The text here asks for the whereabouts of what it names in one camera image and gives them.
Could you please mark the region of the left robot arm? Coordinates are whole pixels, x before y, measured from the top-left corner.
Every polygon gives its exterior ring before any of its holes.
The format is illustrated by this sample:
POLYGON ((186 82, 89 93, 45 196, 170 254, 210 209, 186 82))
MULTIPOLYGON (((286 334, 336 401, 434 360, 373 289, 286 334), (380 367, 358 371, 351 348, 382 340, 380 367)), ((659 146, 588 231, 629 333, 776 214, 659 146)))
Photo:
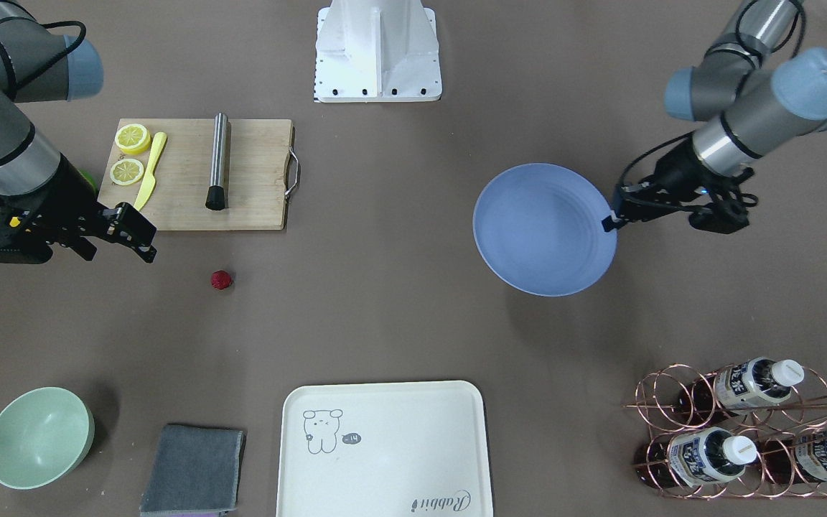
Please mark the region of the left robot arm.
POLYGON ((752 163, 797 136, 827 131, 827 49, 795 47, 788 61, 767 68, 805 27, 800 1, 739 5, 699 65, 676 71, 664 91, 669 115, 701 127, 667 141, 652 174, 618 180, 604 231, 672 213, 713 233, 749 225, 758 199, 741 186, 754 176, 752 163))

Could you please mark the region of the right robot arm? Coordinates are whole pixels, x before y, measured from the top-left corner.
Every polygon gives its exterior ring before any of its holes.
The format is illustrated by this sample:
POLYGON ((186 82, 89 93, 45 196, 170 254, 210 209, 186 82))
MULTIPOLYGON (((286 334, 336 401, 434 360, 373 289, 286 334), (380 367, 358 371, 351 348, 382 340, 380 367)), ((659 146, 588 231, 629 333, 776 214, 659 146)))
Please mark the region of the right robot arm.
POLYGON ((101 56, 78 20, 42 23, 17 1, 0 1, 0 264, 42 264, 53 246, 85 261, 94 239, 154 261, 156 228, 127 202, 101 204, 73 166, 21 111, 21 103, 98 95, 101 56))

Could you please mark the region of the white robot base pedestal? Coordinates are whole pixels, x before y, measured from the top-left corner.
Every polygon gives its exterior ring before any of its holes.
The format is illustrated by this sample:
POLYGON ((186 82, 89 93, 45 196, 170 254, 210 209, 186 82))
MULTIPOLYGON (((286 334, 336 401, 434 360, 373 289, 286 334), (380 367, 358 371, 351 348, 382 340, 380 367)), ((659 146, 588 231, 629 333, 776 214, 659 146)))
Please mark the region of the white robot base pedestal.
POLYGON ((438 101, 436 13, 420 1, 332 1, 317 13, 313 101, 438 101))

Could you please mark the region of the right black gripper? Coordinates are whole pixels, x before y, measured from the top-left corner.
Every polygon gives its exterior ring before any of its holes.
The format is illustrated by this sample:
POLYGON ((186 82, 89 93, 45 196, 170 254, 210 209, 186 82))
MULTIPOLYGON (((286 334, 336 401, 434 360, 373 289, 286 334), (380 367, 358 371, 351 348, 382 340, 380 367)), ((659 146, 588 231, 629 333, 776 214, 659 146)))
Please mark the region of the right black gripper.
POLYGON ((19 223, 13 226, 0 216, 0 261, 49 261, 53 244, 92 261, 93 238, 124 245, 145 263, 157 255, 155 226, 127 202, 118 210, 98 202, 91 182, 65 156, 43 186, 5 197, 2 213, 19 223))

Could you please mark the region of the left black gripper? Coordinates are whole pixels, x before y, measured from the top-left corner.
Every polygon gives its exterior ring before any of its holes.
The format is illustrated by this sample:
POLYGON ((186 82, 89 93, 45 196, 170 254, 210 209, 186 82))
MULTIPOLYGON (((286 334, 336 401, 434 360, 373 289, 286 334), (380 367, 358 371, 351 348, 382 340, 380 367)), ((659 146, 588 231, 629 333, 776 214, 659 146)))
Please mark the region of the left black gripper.
POLYGON ((602 219, 603 230, 609 233, 628 223, 688 213, 689 225, 699 231, 737 232, 749 225, 748 209, 757 206, 757 197, 739 187, 753 176, 754 170, 746 166, 738 167, 731 177, 716 174, 701 163, 689 139, 666 141, 622 171, 622 186, 614 187, 612 210, 602 219), (656 162, 652 174, 633 185, 625 182, 627 173, 643 158, 673 143, 676 147, 656 162))

